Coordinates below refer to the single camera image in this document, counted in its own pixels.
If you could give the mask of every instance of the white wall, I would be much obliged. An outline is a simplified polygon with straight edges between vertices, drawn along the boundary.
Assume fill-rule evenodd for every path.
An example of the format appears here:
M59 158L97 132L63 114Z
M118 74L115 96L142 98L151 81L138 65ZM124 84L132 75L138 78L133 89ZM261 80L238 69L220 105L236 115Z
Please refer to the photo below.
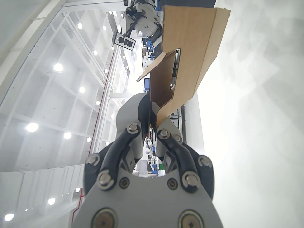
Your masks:
M304 0L231 9L198 96L225 228L304 227Z

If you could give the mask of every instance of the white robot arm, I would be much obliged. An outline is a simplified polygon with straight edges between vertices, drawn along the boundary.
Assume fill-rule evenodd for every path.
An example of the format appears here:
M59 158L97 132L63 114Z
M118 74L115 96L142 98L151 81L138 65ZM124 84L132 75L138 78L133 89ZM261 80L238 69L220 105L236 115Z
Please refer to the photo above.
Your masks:
M155 12L157 0L124 0L128 5L122 25L122 34L117 33L114 43L132 50L135 40L131 38L132 30L144 33L153 43L154 48L162 41L162 26Z

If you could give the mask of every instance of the white metal beam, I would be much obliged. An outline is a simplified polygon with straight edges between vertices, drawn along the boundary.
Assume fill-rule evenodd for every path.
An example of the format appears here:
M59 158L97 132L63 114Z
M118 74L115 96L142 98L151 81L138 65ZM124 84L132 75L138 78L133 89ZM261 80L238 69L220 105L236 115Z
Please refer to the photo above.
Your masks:
M115 93L115 92L111 92L110 93L110 98L119 98L119 99L129 99L131 98L132 96L134 96L134 94L132 93Z

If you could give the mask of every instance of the screw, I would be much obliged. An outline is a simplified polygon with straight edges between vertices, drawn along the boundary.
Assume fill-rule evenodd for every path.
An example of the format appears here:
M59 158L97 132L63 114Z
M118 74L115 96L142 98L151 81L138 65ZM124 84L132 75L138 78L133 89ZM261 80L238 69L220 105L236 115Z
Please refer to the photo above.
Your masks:
M187 214L181 221L182 228L201 228L200 220L193 214Z
M111 209L102 209L98 211L93 218L92 227L114 228L117 224L117 215Z
M137 130L137 124L131 124L130 126L129 126L129 131L130 132L135 132Z
M119 181L119 186L120 188L122 189L126 189L128 188L130 184L130 180L128 178L122 178L120 181Z
M176 141L178 141L179 143L181 143L181 137L177 134L174 134L173 137L176 139Z
M102 174L99 178L101 185L107 185L111 181L111 176L109 174Z
M87 159L85 160L86 164L93 164L94 166L96 166L99 163L100 157L98 154L94 153L91 154L87 157Z
M166 130L166 129L162 129L161 130L161 136L163 137L163 138L165 138L166 136L168 135L168 131Z
M167 185L170 190L176 190L177 189L177 181L174 178L170 178L167 182Z
M197 183L199 182L195 175L189 175L186 177L187 183L190 186L197 186Z

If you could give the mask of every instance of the white structure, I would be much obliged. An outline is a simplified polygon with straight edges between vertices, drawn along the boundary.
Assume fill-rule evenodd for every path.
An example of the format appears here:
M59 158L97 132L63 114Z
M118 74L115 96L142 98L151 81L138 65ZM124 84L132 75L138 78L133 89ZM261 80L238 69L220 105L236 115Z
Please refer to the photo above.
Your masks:
M68 227L86 157L115 139L117 111L143 90L129 82L141 44L111 42L122 0L25 3L1 5L0 227Z

